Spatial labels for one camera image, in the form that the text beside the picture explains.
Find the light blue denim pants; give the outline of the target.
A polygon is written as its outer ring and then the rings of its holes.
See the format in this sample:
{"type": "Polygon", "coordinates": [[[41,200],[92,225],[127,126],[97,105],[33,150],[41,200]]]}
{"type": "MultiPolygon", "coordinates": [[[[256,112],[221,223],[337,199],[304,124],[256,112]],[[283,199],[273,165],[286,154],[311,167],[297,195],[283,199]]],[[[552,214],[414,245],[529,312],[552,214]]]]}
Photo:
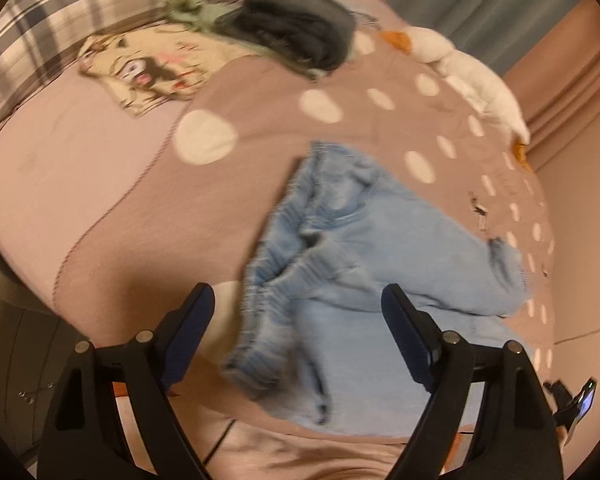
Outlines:
{"type": "Polygon", "coordinates": [[[381,314],[396,284],[442,330],[499,347],[530,298],[516,249],[484,240],[370,156],[316,142],[245,270],[224,375],[273,417],[347,437],[402,439],[428,401],[381,314]]]}

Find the dark bedside drawer cabinet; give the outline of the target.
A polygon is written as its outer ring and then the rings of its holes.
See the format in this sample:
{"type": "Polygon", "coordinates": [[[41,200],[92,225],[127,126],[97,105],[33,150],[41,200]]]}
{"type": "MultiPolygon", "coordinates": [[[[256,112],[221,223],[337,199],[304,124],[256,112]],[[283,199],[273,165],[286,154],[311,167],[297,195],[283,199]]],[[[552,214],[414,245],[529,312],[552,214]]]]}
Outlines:
{"type": "Polygon", "coordinates": [[[55,386],[80,338],[56,315],[0,300],[0,435],[20,460],[36,452],[55,386]]]}

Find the white goose plush toy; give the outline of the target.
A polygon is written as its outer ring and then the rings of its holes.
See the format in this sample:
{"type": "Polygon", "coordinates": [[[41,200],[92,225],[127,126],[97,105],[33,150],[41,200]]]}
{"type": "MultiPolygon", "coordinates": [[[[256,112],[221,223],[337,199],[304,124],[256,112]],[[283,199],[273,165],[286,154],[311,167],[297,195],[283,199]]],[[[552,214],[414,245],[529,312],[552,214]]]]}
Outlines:
{"type": "Polygon", "coordinates": [[[516,162],[533,171],[527,159],[531,132],[516,96],[497,73],[429,28],[405,26],[401,30],[382,30],[380,36],[415,61],[433,68],[480,117],[501,130],[516,162]]]}

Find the pink curtain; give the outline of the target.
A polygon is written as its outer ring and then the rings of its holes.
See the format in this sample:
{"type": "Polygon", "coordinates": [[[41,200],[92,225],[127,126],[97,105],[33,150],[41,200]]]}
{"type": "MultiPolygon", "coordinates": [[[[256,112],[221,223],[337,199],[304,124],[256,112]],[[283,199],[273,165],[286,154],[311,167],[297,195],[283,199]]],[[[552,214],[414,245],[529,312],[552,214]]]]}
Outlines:
{"type": "Polygon", "coordinates": [[[600,5],[580,0],[503,77],[531,131],[540,169],[600,114],[600,5]]]}

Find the brown polka dot blanket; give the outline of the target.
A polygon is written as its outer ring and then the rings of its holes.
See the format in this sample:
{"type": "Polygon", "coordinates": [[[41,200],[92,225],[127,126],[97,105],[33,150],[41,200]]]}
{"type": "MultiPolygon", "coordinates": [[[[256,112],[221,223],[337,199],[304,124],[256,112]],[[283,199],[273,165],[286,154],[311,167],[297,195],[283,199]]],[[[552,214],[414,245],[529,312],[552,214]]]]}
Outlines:
{"type": "Polygon", "coordinates": [[[371,32],[358,42],[352,62],[318,81],[265,58],[225,66],[58,274],[57,311],[99,346],[157,322],[195,284],[213,287],[213,321],[175,407],[225,479],[377,479],[406,439],[273,417],[222,369],[242,328],[246,267],[316,142],[370,156],[469,233],[516,249],[531,296],[504,324],[537,370],[550,367],[554,242],[538,179],[433,68],[371,32]]]}

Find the cartoon print cream cloth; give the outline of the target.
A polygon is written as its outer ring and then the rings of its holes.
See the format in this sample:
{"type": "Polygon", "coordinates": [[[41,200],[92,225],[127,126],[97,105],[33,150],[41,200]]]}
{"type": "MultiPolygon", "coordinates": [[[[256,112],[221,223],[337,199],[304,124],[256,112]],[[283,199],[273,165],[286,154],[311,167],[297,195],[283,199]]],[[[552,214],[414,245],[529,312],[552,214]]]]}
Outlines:
{"type": "Polygon", "coordinates": [[[97,79],[129,114],[140,117],[170,100],[189,101],[228,63],[254,55],[235,41],[158,24],[91,36],[79,55],[80,72],[97,79]]]}

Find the teal blue curtain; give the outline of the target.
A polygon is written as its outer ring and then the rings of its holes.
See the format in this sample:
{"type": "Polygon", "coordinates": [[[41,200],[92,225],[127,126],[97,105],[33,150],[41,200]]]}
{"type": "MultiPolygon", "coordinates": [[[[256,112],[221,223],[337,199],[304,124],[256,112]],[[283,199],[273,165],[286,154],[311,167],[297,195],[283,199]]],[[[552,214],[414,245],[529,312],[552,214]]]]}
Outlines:
{"type": "Polygon", "coordinates": [[[519,62],[580,0],[388,0],[407,23],[440,32],[499,75],[519,62]]]}

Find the light green folded garment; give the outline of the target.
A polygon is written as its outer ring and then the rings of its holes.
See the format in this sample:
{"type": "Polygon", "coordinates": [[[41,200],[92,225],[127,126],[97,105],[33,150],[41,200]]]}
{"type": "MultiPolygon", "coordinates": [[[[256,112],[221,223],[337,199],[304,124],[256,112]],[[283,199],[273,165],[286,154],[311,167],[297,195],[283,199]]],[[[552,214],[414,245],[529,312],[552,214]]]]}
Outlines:
{"type": "Polygon", "coordinates": [[[293,61],[289,55],[277,53],[269,47],[254,42],[222,35],[216,30],[214,22],[230,12],[238,9],[235,3],[213,3],[209,0],[166,0],[164,3],[164,18],[171,23],[180,23],[194,32],[202,32],[219,40],[238,44],[250,52],[272,58],[293,72],[306,76],[311,80],[325,77],[327,73],[318,68],[309,68],[300,62],[293,61]]]}

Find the folded dark denim jeans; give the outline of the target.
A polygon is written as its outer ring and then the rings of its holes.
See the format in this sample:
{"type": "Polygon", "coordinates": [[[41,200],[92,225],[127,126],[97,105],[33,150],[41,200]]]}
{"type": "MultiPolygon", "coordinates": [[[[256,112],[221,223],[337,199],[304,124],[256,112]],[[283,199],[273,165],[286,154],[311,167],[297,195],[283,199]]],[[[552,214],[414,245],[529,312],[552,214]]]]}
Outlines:
{"type": "Polygon", "coordinates": [[[302,72],[330,73],[347,61],[356,21],[335,0],[244,0],[214,28],[265,47],[302,72]]]}

